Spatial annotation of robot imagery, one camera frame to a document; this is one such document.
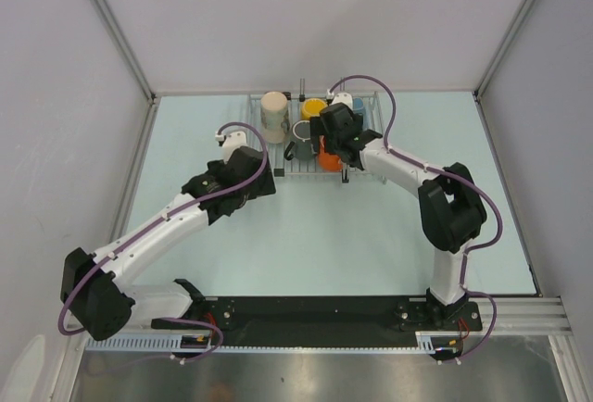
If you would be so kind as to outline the orange cup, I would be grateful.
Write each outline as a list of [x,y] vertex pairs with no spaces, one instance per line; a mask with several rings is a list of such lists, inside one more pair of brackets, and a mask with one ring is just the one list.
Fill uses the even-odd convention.
[[342,170],[342,161],[338,155],[333,155],[327,152],[325,148],[325,138],[320,138],[320,151],[318,155],[320,166],[330,172],[338,172]]

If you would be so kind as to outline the grey cup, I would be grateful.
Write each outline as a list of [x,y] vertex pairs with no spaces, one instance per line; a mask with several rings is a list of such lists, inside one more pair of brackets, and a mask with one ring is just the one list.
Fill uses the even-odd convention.
[[300,120],[290,130],[289,142],[284,150],[284,159],[292,161],[311,161],[317,156],[311,141],[310,122]]

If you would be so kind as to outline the yellow cup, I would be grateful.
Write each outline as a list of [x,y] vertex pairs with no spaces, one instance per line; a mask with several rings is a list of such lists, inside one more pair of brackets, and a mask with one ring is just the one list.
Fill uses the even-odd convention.
[[313,117],[318,117],[321,111],[326,108],[327,103],[320,98],[306,99],[300,106],[300,117],[303,120],[310,120]]

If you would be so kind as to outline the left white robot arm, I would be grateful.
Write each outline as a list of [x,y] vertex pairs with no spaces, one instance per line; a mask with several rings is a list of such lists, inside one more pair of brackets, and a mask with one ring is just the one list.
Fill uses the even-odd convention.
[[60,289],[63,308],[80,323],[79,333],[103,341],[130,321],[176,319],[192,328],[205,316],[201,294],[186,280],[136,286],[154,261],[194,232],[231,216],[248,201],[275,192],[266,152],[241,145],[229,159],[208,163],[157,215],[109,245],[66,255]]

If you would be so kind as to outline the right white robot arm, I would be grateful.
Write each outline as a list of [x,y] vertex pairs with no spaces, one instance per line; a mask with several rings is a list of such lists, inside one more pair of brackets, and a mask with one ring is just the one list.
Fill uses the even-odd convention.
[[418,199],[423,234],[435,248],[427,317],[438,329],[450,328],[468,301],[461,279],[463,257],[486,222],[486,209],[470,172],[460,163],[437,169],[398,155],[381,133],[365,129],[362,116],[342,103],[312,118],[310,135],[315,150],[322,148],[343,164],[382,177]]

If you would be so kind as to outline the metal wire dish rack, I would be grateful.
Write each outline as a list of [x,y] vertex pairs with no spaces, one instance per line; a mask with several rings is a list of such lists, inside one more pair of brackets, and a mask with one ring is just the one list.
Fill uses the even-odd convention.
[[[294,124],[300,118],[301,105],[306,99],[318,97],[325,99],[324,91],[309,92],[306,87],[306,79],[299,80],[298,90],[284,91],[287,96],[287,114],[289,123]],[[241,117],[246,122],[255,127],[260,134],[263,134],[263,125],[260,119],[260,99],[263,96],[261,92],[249,93],[246,97],[244,111]],[[381,107],[379,93],[374,92],[354,92],[352,94],[354,106],[361,105],[355,112],[361,114],[364,119],[364,128],[371,129],[379,133],[385,132],[385,120]],[[297,177],[316,177],[323,180],[330,178],[340,179],[342,183],[349,183],[354,179],[370,180],[374,179],[381,183],[386,183],[384,177],[377,177],[368,171],[358,170],[353,167],[343,165],[340,172],[325,170],[319,163],[317,157],[308,161],[301,161],[296,158],[286,160],[284,151],[288,147],[288,138],[283,143],[266,143],[271,164],[272,174],[276,179],[288,179]]]

